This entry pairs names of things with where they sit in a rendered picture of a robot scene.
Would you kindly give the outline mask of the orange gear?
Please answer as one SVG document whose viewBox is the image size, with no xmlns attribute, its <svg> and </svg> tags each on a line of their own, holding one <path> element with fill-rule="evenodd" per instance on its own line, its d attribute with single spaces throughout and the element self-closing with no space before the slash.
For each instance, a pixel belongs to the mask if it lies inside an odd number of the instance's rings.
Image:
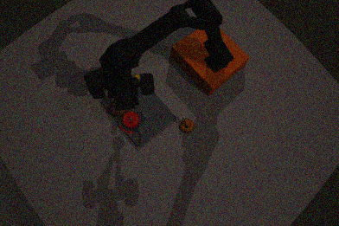
<svg viewBox="0 0 339 226">
<path fill-rule="evenodd" d="M 194 122 L 191 122 L 192 120 L 189 120 L 189 119 L 188 120 L 183 119 L 182 121 L 181 121 L 182 124 L 180 124 L 180 128 L 182 128 L 181 131 L 183 130 L 183 132 L 185 132 L 185 134 L 186 133 L 189 134 L 189 132 L 192 133 L 192 131 L 194 131 L 194 129 L 195 129 L 195 125 L 193 125 Z"/>
</svg>

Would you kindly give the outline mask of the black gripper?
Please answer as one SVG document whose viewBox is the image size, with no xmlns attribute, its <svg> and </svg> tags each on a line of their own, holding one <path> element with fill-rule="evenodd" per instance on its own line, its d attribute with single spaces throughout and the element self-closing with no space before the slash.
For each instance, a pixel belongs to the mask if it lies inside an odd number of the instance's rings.
<svg viewBox="0 0 339 226">
<path fill-rule="evenodd" d="M 146 73 L 146 74 L 139 74 L 140 81 L 137 81 L 137 77 L 131 77 L 131 79 L 126 82 L 125 84 L 118 84 L 115 82 L 111 83 L 111 86 L 106 87 L 96 93 L 93 94 L 94 99 L 103 99 L 105 98 L 105 89 L 108 91 L 108 97 L 112 97 L 112 89 L 114 87 L 118 88 L 125 88 L 125 87 L 131 87 L 131 92 L 134 93 L 134 95 L 138 95 L 138 87 L 141 87 L 141 94 L 147 95 L 147 94 L 154 94 L 154 81 L 153 81 L 153 74 L 152 73 Z"/>
</svg>

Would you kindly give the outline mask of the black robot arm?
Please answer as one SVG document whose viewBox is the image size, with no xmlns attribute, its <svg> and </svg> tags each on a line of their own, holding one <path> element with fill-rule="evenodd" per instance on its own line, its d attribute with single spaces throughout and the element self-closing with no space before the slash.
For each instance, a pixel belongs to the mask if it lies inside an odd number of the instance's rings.
<svg viewBox="0 0 339 226">
<path fill-rule="evenodd" d="M 191 8 L 196 17 L 190 16 L 187 8 Z M 84 75 L 90 94 L 111 86 L 112 82 L 128 82 L 131 79 L 131 70 L 139 66 L 146 50 L 185 27 L 205 29 L 207 41 L 204 42 L 204 47 L 210 56 L 204 60 L 214 73 L 222 70 L 234 57 L 222 41 L 219 27 L 221 23 L 222 15 L 210 0 L 188 0 L 184 4 L 173 6 L 168 13 L 132 38 L 120 39 L 109 46 L 99 59 L 101 68 Z M 138 105 L 138 96 L 131 92 L 131 87 L 114 87 L 112 97 L 117 111 L 130 110 Z"/>
</svg>

